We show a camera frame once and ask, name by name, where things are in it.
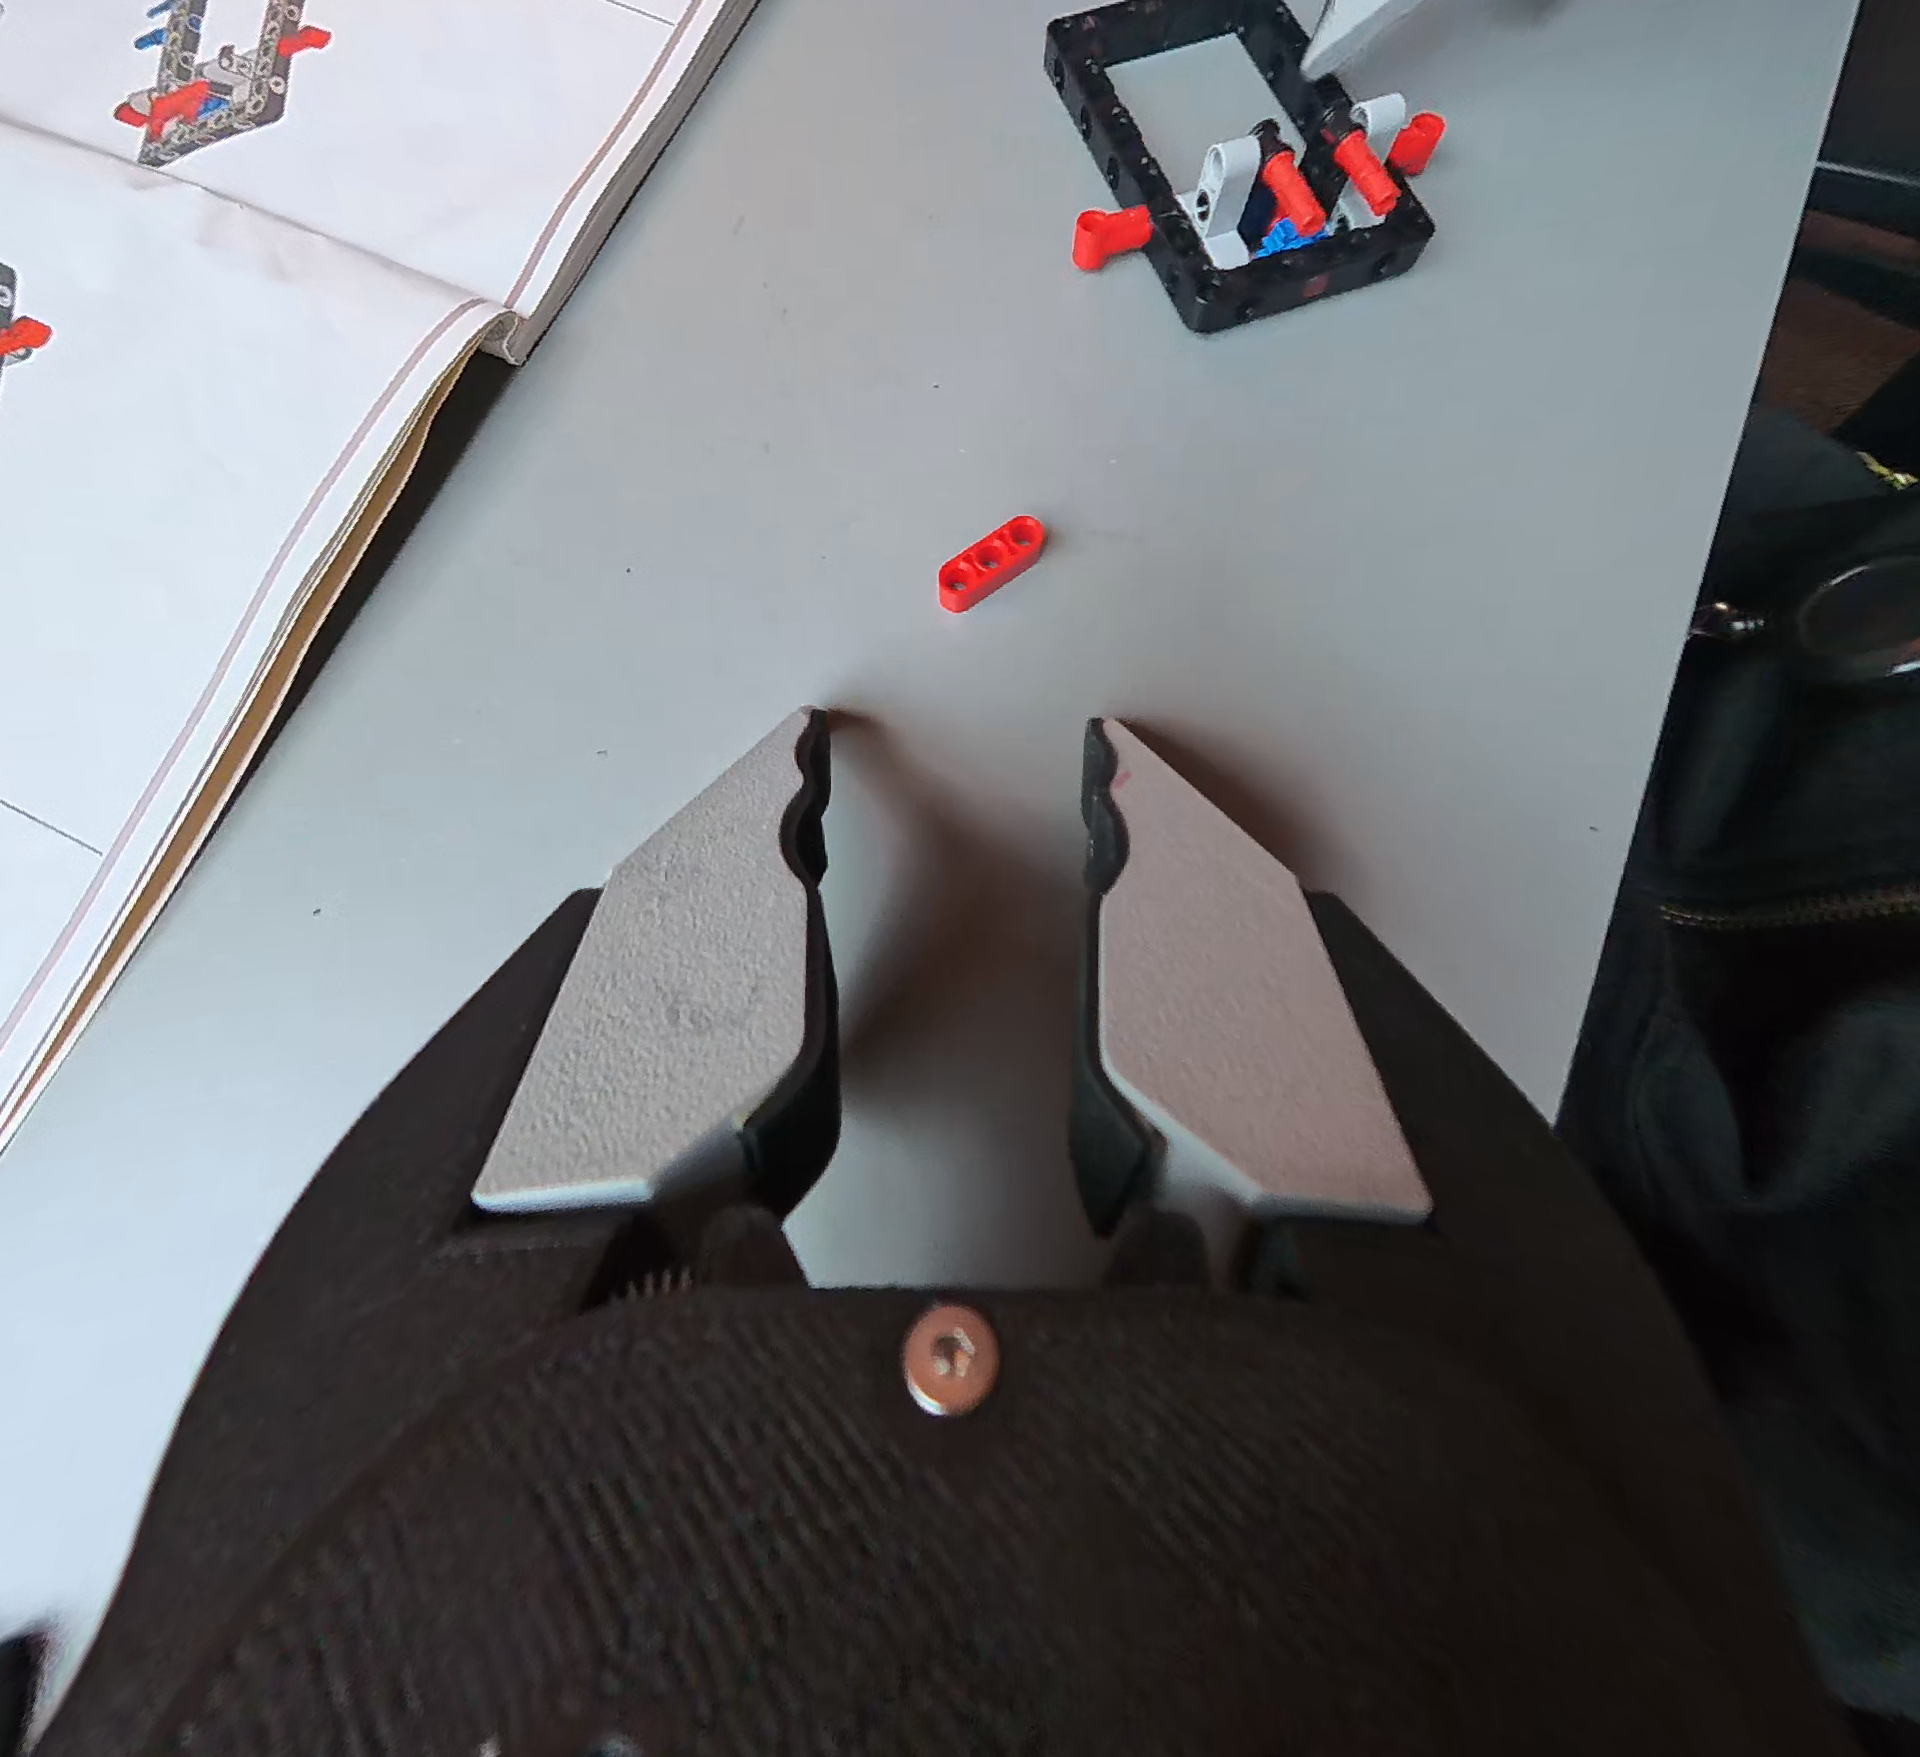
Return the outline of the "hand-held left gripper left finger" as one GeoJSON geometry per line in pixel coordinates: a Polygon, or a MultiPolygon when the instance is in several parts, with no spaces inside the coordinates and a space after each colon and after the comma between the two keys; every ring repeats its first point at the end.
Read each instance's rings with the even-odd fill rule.
{"type": "Polygon", "coordinates": [[[790,1211],[840,1134],[820,899],[831,737],[787,714],[615,866],[473,1185],[487,1214],[742,1186],[790,1211]]]}

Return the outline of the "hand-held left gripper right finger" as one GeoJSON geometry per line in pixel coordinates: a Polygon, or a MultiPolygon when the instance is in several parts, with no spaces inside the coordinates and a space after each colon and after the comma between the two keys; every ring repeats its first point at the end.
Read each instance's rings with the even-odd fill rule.
{"type": "Polygon", "coordinates": [[[1257,1214],[1428,1222],[1301,880],[1119,718],[1082,751],[1068,1159],[1089,1226],[1159,1201],[1171,1144],[1257,1214]]]}

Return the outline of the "black lego frame assembly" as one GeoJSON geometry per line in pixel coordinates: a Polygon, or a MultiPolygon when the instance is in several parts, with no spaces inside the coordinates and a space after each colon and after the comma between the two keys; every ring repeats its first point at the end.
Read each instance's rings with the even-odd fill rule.
{"type": "Polygon", "coordinates": [[[1393,93],[1357,101],[1311,78],[1309,33],[1284,0],[1120,0],[1054,18],[1046,75],[1114,200],[1075,225],[1073,263],[1143,255],[1188,330],[1216,334],[1413,271],[1435,222],[1413,188],[1447,131],[1393,93]],[[1270,111],[1214,143],[1181,192],[1116,90],[1114,71],[1231,42],[1270,111]]]}

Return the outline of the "thin red three-hole lego beam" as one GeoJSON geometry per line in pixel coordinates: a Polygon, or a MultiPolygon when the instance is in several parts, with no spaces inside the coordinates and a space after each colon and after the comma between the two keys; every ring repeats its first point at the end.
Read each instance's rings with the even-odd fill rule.
{"type": "Polygon", "coordinates": [[[936,575],[938,603],[962,614],[1031,571],[1044,553],[1046,524],[1033,514],[1017,514],[980,536],[936,575]]]}

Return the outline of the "lego instruction booklet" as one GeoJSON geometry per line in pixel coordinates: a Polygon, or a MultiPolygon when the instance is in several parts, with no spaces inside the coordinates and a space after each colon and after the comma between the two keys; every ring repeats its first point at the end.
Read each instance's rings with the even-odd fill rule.
{"type": "Polygon", "coordinates": [[[3,1122],[756,0],[3,0],[3,1122]]]}

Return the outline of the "person's black jacket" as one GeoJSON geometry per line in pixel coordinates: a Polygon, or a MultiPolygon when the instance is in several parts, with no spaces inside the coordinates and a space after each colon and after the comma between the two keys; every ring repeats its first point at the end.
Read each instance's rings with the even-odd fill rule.
{"type": "Polygon", "coordinates": [[[1737,455],[1559,1108],[1824,1688],[1917,1753],[1917,371],[1737,455]]]}

